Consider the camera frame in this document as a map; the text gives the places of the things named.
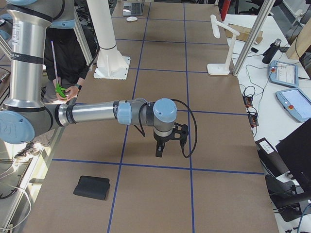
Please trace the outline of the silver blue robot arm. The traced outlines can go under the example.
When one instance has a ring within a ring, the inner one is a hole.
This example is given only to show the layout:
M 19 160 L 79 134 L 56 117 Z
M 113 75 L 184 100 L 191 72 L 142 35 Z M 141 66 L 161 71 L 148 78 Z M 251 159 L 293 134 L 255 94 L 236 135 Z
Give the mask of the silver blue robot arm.
M 0 137 L 10 144 L 33 140 L 49 130 L 87 121 L 116 119 L 124 125 L 152 126 L 161 157 L 165 143 L 177 132 L 177 107 L 171 99 L 145 99 L 68 105 L 44 104 L 41 77 L 46 29 L 77 26 L 71 0 L 10 0 L 13 19 L 10 96 L 0 113 Z

